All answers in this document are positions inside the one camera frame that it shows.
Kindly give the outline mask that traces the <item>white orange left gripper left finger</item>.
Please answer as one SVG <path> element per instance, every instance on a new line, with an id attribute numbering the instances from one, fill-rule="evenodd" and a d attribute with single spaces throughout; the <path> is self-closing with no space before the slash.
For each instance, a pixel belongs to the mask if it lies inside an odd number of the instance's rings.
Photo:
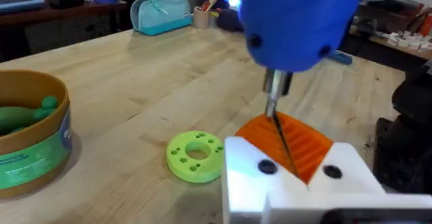
<path id="1" fill-rule="evenodd" d="M 260 223 L 269 194 L 307 192 L 273 118 L 259 115 L 225 139 L 222 203 L 224 223 Z"/>

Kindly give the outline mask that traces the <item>white orange left gripper right finger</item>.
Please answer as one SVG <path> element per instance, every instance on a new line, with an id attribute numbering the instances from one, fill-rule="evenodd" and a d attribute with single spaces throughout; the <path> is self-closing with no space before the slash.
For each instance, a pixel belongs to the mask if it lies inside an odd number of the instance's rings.
<path id="1" fill-rule="evenodd" d="M 283 183 L 294 192 L 383 194 L 356 149 L 348 143 L 332 142 L 316 129 L 277 112 L 273 122 L 278 129 L 288 176 Z"/>

